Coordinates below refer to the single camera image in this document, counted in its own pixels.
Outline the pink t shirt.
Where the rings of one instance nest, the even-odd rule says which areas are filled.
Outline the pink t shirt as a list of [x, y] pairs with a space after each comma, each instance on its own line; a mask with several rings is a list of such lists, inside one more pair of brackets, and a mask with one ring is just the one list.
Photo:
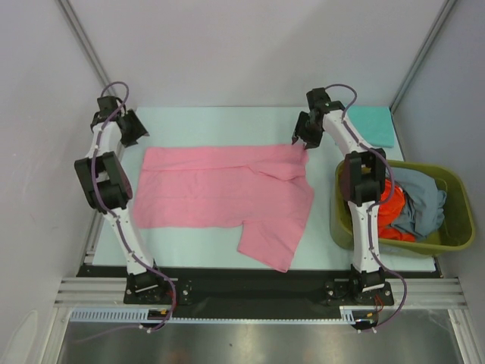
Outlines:
[[150, 147], [133, 214], [139, 228], [234, 228], [237, 250], [289, 270], [314, 201], [301, 145]]

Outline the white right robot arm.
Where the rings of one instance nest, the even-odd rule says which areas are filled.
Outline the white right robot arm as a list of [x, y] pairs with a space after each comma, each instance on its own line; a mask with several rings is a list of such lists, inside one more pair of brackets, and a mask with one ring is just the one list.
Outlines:
[[339, 188], [352, 216], [352, 270], [362, 277], [383, 276], [377, 216], [385, 190], [386, 154], [365, 141], [348, 116], [349, 106], [332, 100], [327, 88], [308, 91], [306, 99], [308, 111], [299, 114], [292, 143], [302, 142], [306, 149], [316, 149], [328, 134], [338, 146], [344, 157]]

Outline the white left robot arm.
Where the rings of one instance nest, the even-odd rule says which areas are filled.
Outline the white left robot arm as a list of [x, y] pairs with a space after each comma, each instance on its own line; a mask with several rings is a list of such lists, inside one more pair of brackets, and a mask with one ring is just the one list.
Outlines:
[[92, 144], [87, 155], [74, 162], [75, 172], [89, 206], [111, 226], [133, 277], [155, 268], [131, 209], [133, 189], [117, 155], [119, 146], [129, 147], [149, 133], [135, 111], [116, 96], [97, 99], [99, 110], [91, 123]]

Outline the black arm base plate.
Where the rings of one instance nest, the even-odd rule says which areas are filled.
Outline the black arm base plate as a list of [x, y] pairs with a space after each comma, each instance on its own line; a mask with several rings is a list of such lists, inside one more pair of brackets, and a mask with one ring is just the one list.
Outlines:
[[390, 308], [391, 286], [369, 292], [357, 288], [350, 271], [267, 269], [164, 268], [174, 288], [162, 278], [146, 274], [131, 278], [120, 266], [84, 265], [80, 278], [123, 278], [123, 302], [130, 305], [176, 305], [174, 313], [190, 317], [260, 315], [264, 318], [308, 318], [332, 307]]

